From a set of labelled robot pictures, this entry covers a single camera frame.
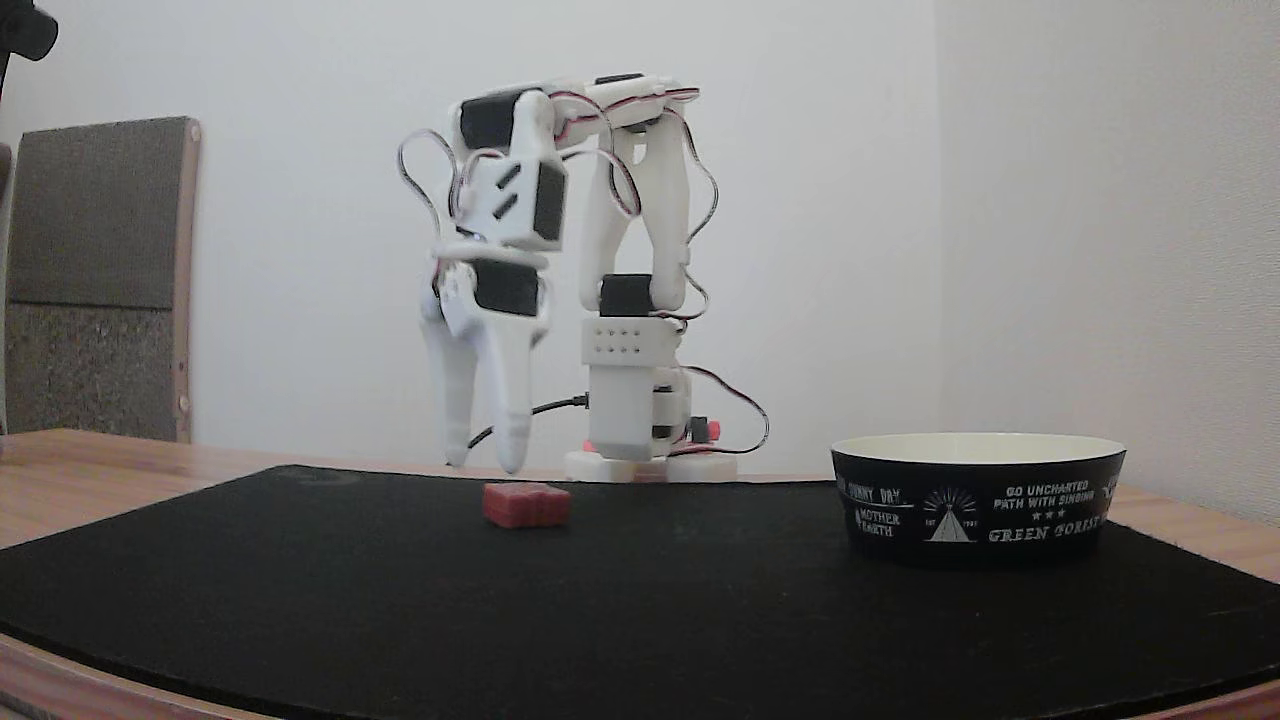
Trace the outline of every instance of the white robotic arm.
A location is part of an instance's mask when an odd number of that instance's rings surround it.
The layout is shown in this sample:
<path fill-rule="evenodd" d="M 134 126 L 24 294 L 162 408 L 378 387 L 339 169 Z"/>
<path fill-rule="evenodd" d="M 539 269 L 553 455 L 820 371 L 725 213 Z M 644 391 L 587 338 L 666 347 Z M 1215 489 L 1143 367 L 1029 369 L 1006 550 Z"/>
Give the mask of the white robotic arm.
<path fill-rule="evenodd" d="M 691 282 L 687 126 L 680 108 L 696 96 L 696 88 L 671 78 L 616 76 L 504 88 L 451 110 L 448 150 L 462 159 L 448 202 L 457 234 L 433 249 L 434 268 L 421 292 L 451 464 L 462 465 L 467 456 L 477 360 L 489 387 L 499 462 L 509 473 L 524 464 L 530 351 L 550 325 L 541 252 L 562 245 L 563 160 L 581 152 L 568 149 L 594 136 L 600 137 L 594 150 L 600 158 L 579 286 L 582 306 L 599 314 L 582 329 L 590 441 L 604 457 L 646 461 L 685 437 L 689 379 L 675 357 L 684 327 L 669 318 L 681 318 L 676 311 Z M 430 205 L 403 161 L 401 168 Z M 653 245 L 653 273 L 614 274 L 618 247 L 636 217 Z"/>

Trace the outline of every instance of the gray chair back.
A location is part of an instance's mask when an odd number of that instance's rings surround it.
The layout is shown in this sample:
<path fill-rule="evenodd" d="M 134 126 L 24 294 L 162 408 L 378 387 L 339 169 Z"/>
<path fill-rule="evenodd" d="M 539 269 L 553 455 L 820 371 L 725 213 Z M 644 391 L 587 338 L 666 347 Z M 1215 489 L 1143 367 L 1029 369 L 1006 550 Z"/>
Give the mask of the gray chair back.
<path fill-rule="evenodd" d="M 189 442 L 198 146 L 191 118 L 22 137 L 5 283 L 9 432 Z"/>

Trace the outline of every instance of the black felt mat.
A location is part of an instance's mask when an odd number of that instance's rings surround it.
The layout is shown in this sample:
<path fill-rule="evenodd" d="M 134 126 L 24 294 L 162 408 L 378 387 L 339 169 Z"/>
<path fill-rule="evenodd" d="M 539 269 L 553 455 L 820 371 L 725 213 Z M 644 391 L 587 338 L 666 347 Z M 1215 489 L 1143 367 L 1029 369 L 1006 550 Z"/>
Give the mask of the black felt mat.
<path fill-rule="evenodd" d="M 0 551 L 0 629 L 287 717 L 1116 717 L 1280 678 L 1280 585 L 1119 527 L 1087 561 L 850 553 L 829 484 L 276 468 Z"/>

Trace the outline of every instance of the white wall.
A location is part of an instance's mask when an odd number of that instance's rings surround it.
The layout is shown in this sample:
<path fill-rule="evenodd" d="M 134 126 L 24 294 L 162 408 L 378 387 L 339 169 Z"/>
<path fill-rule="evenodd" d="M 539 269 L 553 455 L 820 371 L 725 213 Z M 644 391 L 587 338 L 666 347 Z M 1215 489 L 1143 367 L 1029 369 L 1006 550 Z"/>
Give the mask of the white wall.
<path fill-rule="evenodd" d="M 1280 4 L 937 10 L 945 424 L 1280 524 Z"/>
<path fill-rule="evenodd" d="M 694 249 L 714 307 L 682 357 L 771 410 L 774 437 L 745 468 L 822 471 L 833 439 L 937 423 L 931 3 L 652 0 L 617 17 L 573 0 L 41 5 L 61 38 L 12 64 L 0 141 L 172 114 L 205 126 L 197 442 L 438 461 L 415 316 L 428 220 L 396 143 L 494 86 L 635 69 L 705 88 L 690 119 L 724 197 Z M 536 400 L 585 389 L 573 241 Z M 730 420 L 726 442 L 754 439 L 751 414 L 714 388 L 699 405 Z M 535 425 L 531 465 L 581 442 L 585 418 L 563 413 Z"/>

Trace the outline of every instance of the red block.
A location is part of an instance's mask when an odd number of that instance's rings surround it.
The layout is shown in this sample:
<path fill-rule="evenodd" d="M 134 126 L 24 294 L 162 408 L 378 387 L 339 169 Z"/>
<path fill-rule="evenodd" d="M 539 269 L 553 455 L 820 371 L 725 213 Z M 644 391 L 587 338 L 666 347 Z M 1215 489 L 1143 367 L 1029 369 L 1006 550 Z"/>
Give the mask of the red block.
<path fill-rule="evenodd" d="M 570 495 L 545 483 L 488 483 L 484 516 L 502 528 L 554 528 L 568 523 Z"/>

